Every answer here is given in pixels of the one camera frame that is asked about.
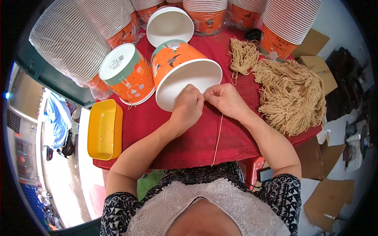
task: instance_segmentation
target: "hand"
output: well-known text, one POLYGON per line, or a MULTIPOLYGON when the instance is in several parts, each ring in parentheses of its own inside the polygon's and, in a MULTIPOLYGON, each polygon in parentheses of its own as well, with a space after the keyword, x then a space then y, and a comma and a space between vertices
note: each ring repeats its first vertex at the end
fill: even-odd
POLYGON ((188 84, 178 95, 169 122, 177 126, 178 136, 182 135, 202 116, 205 98, 200 91, 188 84))
POLYGON ((230 83, 210 87, 204 93, 204 97, 206 101, 215 106, 224 115, 238 121, 250 112, 247 104, 230 83))

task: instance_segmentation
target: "green mat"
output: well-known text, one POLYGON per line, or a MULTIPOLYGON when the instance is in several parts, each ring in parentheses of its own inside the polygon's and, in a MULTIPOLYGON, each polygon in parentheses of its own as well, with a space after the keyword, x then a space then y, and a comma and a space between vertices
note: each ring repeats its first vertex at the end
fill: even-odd
POLYGON ((146 177, 138 179, 138 200, 141 201, 147 194, 148 190, 155 187, 163 177, 163 170, 153 170, 146 177))

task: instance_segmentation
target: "forearm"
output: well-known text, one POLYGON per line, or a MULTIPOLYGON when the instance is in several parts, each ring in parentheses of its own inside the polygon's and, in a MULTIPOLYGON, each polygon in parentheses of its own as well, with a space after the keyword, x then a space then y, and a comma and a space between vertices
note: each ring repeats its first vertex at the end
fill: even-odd
POLYGON ((287 173, 301 179, 301 163, 289 140, 251 110, 239 121, 255 139, 261 155, 274 171, 273 176, 287 173))
POLYGON ((172 125, 170 121, 166 122, 153 133, 123 151, 110 172, 138 180, 160 151, 170 141, 178 137, 178 134, 176 126, 172 125))

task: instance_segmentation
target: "barcode label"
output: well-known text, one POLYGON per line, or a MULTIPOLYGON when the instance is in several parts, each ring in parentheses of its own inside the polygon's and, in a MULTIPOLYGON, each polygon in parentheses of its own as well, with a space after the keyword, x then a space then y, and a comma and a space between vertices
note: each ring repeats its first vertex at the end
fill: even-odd
POLYGON ((114 59, 112 61, 112 64, 109 66, 111 69, 117 69, 118 67, 120 66, 120 63, 119 63, 119 60, 118 59, 114 59))
POLYGON ((118 58, 114 59, 112 61, 112 64, 109 66, 110 69, 117 69, 121 65, 124 58, 125 56, 121 55, 118 58))

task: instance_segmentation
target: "bundle of twine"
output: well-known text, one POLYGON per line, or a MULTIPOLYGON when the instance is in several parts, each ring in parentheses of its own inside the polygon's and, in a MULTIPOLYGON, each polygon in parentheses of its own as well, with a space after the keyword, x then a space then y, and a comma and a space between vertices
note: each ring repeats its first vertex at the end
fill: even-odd
POLYGON ((258 42, 236 40, 231 39, 232 77, 237 78, 238 72, 254 72, 255 82, 262 83, 259 112, 267 124, 282 134, 294 136, 322 123, 326 113, 324 85, 315 72, 294 60, 258 61, 258 42))
POLYGON ((262 55, 257 40, 231 39, 231 52, 229 53, 232 54, 230 69, 233 71, 231 78, 233 85, 237 84, 237 73, 249 75, 252 72, 250 69, 256 65, 259 56, 262 55))

